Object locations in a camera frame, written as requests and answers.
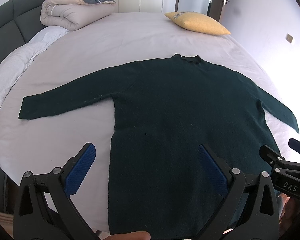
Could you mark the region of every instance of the light switch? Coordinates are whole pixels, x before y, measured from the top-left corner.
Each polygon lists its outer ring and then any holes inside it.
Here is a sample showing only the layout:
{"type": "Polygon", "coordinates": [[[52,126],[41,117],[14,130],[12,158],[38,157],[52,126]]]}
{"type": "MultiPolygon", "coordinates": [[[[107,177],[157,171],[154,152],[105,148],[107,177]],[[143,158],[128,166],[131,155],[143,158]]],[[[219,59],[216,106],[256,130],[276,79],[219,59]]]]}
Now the light switch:
{"type": "Polygon", "coordinates": [[[286,39],[287,39],[287,41],[289,41],[292,45],[294,44],[294,38],[293,38],[290,34],[287,34],[286,39]]]}

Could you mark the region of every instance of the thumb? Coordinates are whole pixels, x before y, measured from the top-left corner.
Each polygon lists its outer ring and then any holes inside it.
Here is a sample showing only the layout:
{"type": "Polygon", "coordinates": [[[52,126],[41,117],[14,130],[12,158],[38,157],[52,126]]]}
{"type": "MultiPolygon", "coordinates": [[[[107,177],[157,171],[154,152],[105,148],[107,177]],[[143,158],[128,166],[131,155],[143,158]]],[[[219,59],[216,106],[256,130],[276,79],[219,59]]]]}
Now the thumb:
{"type": "Polygon", "coordinates": [[[151,236],[146,231],[137,231],[127,234],[116,234],[108,236],[104,240],[150,240],[151,236]]]}

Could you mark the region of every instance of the sweater sleeve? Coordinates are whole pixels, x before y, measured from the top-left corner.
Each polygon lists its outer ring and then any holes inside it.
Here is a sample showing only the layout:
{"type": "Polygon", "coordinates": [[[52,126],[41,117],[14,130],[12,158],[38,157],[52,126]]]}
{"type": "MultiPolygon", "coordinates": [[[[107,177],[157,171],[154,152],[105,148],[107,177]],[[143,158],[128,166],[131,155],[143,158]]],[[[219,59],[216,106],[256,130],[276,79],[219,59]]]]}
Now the sweater sleeve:
{"type": "Polygon", "coordinates": [[[54,116],[112,97],[127,89],[142,69],[139,61],[109,67],[42,94],[24,97],[19,119],[54,116]]]}
{"type": "Polygon", "coordinates": [[[289,108],[258,87],[251,79],[240,73],[237,73],[237,77],[241,82],[245,83],[249,93],[258,101],[258,105],[299,133],[297,119],[289,108]]]}

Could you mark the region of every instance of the door handle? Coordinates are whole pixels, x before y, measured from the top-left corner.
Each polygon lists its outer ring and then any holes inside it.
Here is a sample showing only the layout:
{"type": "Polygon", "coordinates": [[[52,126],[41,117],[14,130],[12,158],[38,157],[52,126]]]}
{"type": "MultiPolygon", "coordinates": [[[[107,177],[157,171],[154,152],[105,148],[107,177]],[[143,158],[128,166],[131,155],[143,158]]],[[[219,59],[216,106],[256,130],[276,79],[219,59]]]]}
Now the door handle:
{"type": "Polygon", "coordinates": [[[226,5],[228,2],[230,2],[229,0],[223,0],[223,5],[226,5]]]}

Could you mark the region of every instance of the silver screw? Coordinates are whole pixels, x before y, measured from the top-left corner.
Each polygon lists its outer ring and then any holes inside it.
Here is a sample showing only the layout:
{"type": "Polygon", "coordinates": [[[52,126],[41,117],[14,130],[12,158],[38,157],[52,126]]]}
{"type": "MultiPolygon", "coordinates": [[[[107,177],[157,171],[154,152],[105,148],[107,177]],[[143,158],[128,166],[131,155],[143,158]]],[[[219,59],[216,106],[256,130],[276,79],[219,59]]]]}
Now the silver screw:
{"type": "Polygon", "coordinates": [[[59,174],[61,172],[61,169],[59,167],[56,167],[52,171],[54,174],[59,174]]]}
{"type": "Polygon", "coordinates": [[[30,175],[31,175],[31,171],[26,171],[25,174],[24,174],[25,178],[30,177],[30,175]]]}
{"type": "Polygon", "coordinates": [[[264,177],[266,177],[266,178],[267,178],[267,177],[269,177],[269,173],[268,173],[268,172],[266,172],[266,171],[263,171],[263,172],[262,172],[262,176],[264,176],[264,177]]]}
{"type": "Polygon", "coordinates": [[[238,168],[233,168],[232,173],[238,175],[240,173],[240,170],[238,168]]]}

